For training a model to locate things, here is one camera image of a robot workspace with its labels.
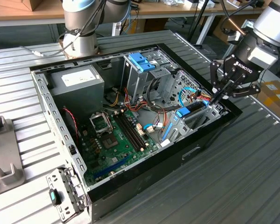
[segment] capacitor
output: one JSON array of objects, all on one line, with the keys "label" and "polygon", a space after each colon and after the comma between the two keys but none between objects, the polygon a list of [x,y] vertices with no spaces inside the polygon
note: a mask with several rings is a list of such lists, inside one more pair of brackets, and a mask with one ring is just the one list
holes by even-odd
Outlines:
[{"label": "capacitor", "polygon": [[95,154],[100,154],[101,153],[101,150],[99,149],[99,148],[97,148],[96,150],[95,150]]}]

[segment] metal panel with holes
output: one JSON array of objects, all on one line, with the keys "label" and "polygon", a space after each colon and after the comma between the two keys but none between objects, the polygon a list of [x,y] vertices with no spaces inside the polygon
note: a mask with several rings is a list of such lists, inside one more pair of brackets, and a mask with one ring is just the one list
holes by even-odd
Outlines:
[{"label": "metal panel with holes", "polygon": [[[171,31],[104,37],[103,53],[163,42],[210,79],[209,61]],[[58,44],[29,47],[51,54]],[[26,183],[0,195],[0,224],[60,223],[45,175],[62,166],[39,105],[26,50],[0,50],[0,115],[13,119]],[[98,224],[280,223],[280,121],[253,98],[231,99],[243,114],[214,144]],[[72,223],[83,223],[83,215]]]}]

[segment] expansion slot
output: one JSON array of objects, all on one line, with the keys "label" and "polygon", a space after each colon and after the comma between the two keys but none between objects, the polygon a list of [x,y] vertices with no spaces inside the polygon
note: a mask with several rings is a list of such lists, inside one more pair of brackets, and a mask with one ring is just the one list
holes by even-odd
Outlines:
[{"label": "expansion slot", "polygon": [[136,130],[133,128],[131,123],[127,120],[125,115],[120,114],[113,117],[115,122],[119,125],[123,134],[133,145],[136,152],[141,151],[141,149],[146,148],[145,142],[137,134]]},{"label": "expansion slot", "polygon": [[111,171],[116,170],[117,168],[119,168],[120,166],[122,166],[123,164],[126,163],[126,160],[129,158],[129,156],[127,156],[126,158],[122,159],[121,161],[118,161],[117,163],[114,163],[112,166],[107,167],[106,169],[103,169],[101,171],[99,171],[98,173],[94,174],[93,177],[94,179],[100,176],[104,176],[108,173],[110,173]]}]

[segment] blue drive cage latch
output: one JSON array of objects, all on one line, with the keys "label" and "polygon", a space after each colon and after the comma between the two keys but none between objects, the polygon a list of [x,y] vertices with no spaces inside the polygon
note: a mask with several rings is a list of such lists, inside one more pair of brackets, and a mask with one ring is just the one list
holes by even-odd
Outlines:
[{"label": "blue drive cage latch", "polygon": [[154,70],[155,66],[140,53],[129,54],[129,59],[140,69],[141,72]]}]

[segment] motherboard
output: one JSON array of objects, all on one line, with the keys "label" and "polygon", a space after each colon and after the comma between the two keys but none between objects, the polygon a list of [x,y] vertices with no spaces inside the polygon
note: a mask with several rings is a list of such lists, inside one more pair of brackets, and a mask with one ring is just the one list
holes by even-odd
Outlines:
[{"label": "motherboard", "polygon": [[117,115],[102,112],[95,116],[98,117],[87,119],[78,127],[80,154],[87,165],[84,175],[87,184],[93,185],[157,150],[148,135],[140,136],[132,112],[123,110]]}]

